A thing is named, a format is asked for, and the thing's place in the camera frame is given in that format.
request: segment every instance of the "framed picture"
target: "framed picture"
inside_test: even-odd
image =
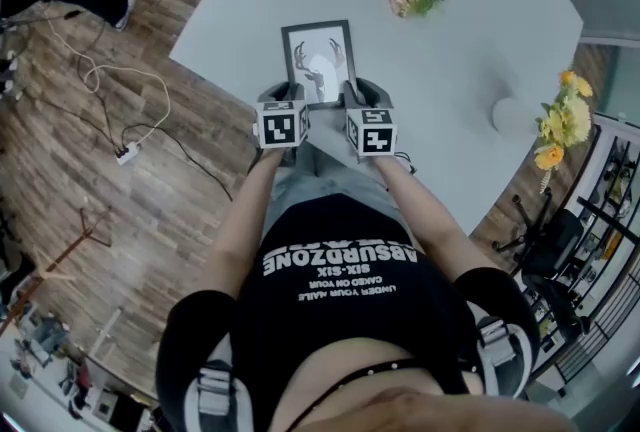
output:
[[[346,80],[356,89],[347,20],[283,27],[282,42],[289,82],[304,87],[310,108],[338,106]]]

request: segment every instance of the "table top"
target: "table top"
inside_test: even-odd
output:
[[[569,0],[445,0],[426,18],[401,19],[388,0],[202,0],[171,57],[253,106],[287,78],[281,27],[341,19],[356,74],[394,103],[397,150],[470,233],[534,140],[501,136],[492,106],[508,95],[532,106],[554,98],[582,28],[575,8]],[[344,112],[310,119],[311,142],[357,164],[340,131]]]

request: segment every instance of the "black picture frame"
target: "black picture frame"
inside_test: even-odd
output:
[[[354,90],[356,87],[356,69],[355,64],[353,62],[353,47],[351,45],[351,31],[349,29],[349,20],[336,20],[336,21],[322,21],[316,23],[304,23],[301,25],[292,25],[288,27],[282,27],[282,44],[284,48],[284,56],[285,63],[287,65],[287,78],[290,83],[294,83],[295,72],[292,64],[292,50],[291,50],[291,41],[289,35],[292,32],[301,32],[301,31],[309,31],[309,30],[321,30],[326,28],[340,27],[342,29],[342,35],[344,38],[344,55],[347,63],[347,73],[349,75],[349,82]],[[337,101],[331,102],[323,102],[323,103],[309,103],[308,107],[310,110],[314,109],[324,109],[324,108],[339,108],[344,103],[344,94],[342,89],[340,89],[340,95]]]

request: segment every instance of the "power strip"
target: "power strip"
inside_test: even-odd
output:
[[[135,142],[129,142],[127,147],[124,148],[122,153],[116,154],[116,160],[118,161],[118,165],[122,166],[126,164],[129,160],[134,158],[140,152],[140,148],[138,144]]]

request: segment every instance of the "white vase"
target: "white vase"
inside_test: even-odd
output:
[[[495,102],[491,111],[493,127],[504,137],[537,135],[535,108],[509,96]]]

